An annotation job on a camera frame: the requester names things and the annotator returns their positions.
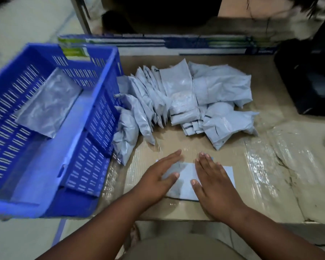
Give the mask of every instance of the cardboard surface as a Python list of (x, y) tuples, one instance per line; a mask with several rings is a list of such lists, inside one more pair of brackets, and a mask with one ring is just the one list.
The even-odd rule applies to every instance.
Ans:
[[(166, 68), (183, 58), (122, 56), (121, 63), (125, 74), (130, 75), (138, 66)], [(274, 221), (325, 224), (325, 118), (298, 115), (273, 56), (185, 58), (208, 65), (229, 64), (252, 75), (254, 101), (245, 105), (244, 110), (260, 112), (255, 118), (259, 136), (237, 133), (216, 151), (204, 134), (187, 137), (180, 126), (155, 126), (156, 146), (139, 136), (127, 166), (115, 172), (117, 178), (112, 182), (116, 184), (106, 183), (107, 189), (116, 195), (104, 194), (102, 204), (129, 191), (157, 159), (181, 148), (186, 162), (193, 162), (203, 151), (222, 165), (232, 166), (236, 189), (243, 201)], [(170, 198), (148, 209), (141, 219), (209, 220), (199, 202)]]

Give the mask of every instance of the blue plastic basket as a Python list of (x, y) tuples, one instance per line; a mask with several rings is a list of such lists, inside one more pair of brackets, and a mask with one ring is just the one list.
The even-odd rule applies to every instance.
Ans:
[[(28, 44), (0, 72), (0, 214), (87, 217), (103, 187), (121, 102), (118, 49), (87, 45), (89, 61), (55, 44)], [(54, 139), (14, 122), (13, 113), (59, 67), (83, 87)]]

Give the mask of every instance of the person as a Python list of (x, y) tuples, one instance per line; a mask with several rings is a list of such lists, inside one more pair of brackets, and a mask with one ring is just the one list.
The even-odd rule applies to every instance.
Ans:
[[(160, 201), (179, 174), (163, 174), (182, 159), (181, 150), (154, 163), (139, 183), (38, 260), (113, 260), (135, 220)], [(208, 154), (195, 159), (200, 182), (191, 180), (202, 208), (232, 228), (263, 260), (325, 259), (325, 252), (244, 204), (224, 168)]]

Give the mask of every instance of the human hand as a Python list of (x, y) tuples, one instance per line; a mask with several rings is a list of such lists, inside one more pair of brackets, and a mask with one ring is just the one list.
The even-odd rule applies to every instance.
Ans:
[(215, 164), (208, 154), (200, 153), (195, 160), (200, 183), (193, 179), (191, 184), (203, 209), (216, 220), (230, 225), (247, 208), (223, 166)]
[(179, 173), (174, 172), (166, 179), (161, 177), (177, 161), (180, 161), (182, 150), (178, 150), (167, 157), (154, 163), (143, 174), (139, 183), (132, 189), (146, 209), (160, 201), (179, 178)]

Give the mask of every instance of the black object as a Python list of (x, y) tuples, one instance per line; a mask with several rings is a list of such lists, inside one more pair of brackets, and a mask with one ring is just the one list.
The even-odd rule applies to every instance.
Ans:
[(325, 22), (313, 40), (283, 42), (274, 61), (297, 111), (325, 116)]

